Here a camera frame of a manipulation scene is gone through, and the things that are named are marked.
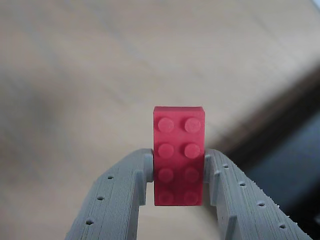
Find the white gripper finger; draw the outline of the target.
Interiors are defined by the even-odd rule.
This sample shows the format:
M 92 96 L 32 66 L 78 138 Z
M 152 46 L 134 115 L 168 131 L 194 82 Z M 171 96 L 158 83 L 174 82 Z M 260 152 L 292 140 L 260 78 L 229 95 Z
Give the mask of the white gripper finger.
M 66 234 L 67 240 L 135 240 L 139 207 L 153 182 L 153 151 L 138 149 L 103 173 L 91 186 Z
M 223 240 L 309 240 L 254 181 L 226 155 L 205 151 L 204 182 Z

